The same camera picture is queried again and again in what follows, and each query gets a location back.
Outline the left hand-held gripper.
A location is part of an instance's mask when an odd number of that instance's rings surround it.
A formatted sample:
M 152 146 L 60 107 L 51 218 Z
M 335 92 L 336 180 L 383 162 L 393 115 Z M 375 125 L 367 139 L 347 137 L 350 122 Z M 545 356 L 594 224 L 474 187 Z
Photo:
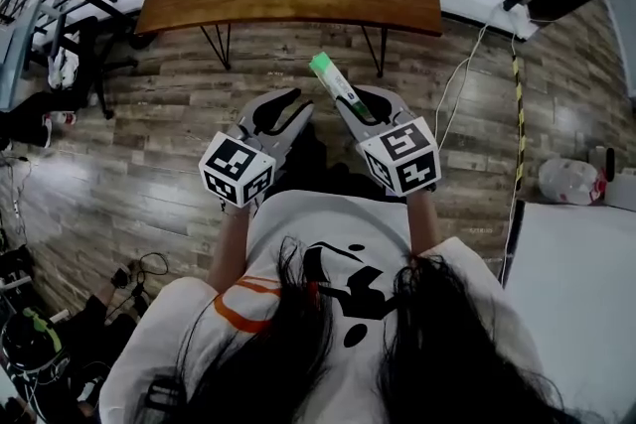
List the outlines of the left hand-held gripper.
M 299 88 L 283 88 L 254 98 L 237 116 L 239 130 L 245 135 L 270 135 L 270 155 L 285 156 L 314 111 L 309 100 L 279 123 L 283 111 L 300 95 Z M 271 156 L 217 132 L 199 162 L 204 187 L 241 209 L 272 185 L 276 160 Z

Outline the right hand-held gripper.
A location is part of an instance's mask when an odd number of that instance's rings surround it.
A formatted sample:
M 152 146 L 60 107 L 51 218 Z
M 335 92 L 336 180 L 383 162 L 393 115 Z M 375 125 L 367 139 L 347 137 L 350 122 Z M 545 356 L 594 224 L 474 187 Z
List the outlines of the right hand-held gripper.
M 441 178 L 439 150 L 424 118 L 391 90 L 360 85 L 354 91 L 362 114 L 343 98 L 335 104 L 371 176 L 397 197 L 433 186 Z

